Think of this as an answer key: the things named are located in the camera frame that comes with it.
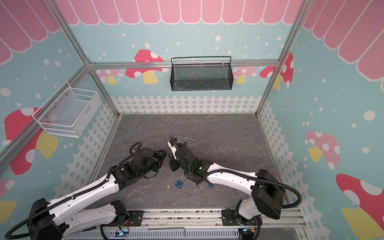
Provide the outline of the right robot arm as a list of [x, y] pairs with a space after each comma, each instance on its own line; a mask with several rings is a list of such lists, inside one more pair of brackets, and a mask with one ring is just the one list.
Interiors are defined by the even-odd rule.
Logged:
[[186, 145], [169, 141], [168, 146], [172, 151], [169, 163], [173, 172], [182, 169], [185, 177], [197, 186], [204, 182], [224, 185], [250, 196], [240, 200], [234, 210], [236, 221], [242, 225], [262, 215], [278, 220], [283, 209], [295, 208], [303, 200], [299, 191], [278, 182], [267, 170], [260, 169], [257, 173], [232, 170], [197, 158]]

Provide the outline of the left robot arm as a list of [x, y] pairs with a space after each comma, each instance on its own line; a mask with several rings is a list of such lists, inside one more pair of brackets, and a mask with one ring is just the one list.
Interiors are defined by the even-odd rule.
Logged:
[[61, 240], [96, 226], [127, 225], [131, 217], [121, 201], [113, 201], [93, 210], [86, 207], [137, 183], [151, 171], [157, 173], [166, 156], [165, 150], [138, 149], [117, 165], [109, 167], [107, 173], [95, 182], [58, 199], [35, 201], [29, 217], [12, 227], [5, 234], [5, 239]]

